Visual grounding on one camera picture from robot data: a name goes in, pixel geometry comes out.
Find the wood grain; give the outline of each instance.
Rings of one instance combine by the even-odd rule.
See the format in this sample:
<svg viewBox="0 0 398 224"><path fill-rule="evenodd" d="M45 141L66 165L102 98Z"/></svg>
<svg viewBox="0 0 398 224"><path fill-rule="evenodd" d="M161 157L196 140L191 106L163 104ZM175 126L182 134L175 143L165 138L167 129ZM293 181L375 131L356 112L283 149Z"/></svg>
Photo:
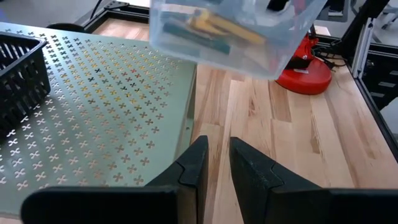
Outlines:
<svg viewBox="0 0 398 224"><path fill-rule="evenodd" d="M149 29L109 19L95 34L147 40ZM206 134L210 144L205 223L243 223L229 168L230 136L322 187L398 188L397 162L346 67L335 68L326 92L306 96L199 65L194 125L192 139Z"/></svg>

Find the black wire basket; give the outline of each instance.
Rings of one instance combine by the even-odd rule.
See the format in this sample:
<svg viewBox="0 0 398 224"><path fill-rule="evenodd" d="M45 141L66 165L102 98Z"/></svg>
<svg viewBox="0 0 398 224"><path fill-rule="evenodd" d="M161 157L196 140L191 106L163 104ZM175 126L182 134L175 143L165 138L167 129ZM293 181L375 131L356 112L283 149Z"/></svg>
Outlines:
<svg viewBox="0 0 398 224"><path fill-rule="evenodd" d="M16 129L50 92L45 40L0 32L0 139Z"/></svg>

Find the clear plastic container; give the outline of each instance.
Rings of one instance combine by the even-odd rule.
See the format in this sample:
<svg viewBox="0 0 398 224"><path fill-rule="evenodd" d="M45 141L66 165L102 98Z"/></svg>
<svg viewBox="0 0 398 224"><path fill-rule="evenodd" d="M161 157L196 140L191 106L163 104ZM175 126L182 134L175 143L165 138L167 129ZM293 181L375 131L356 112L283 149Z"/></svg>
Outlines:
<svg viewBox="0 0 398 224"><path fill-rule="evenodd" d="M276 79L327 0L290 0L280 8L270 1L152 0L150 44L185 60Z"/></svg>

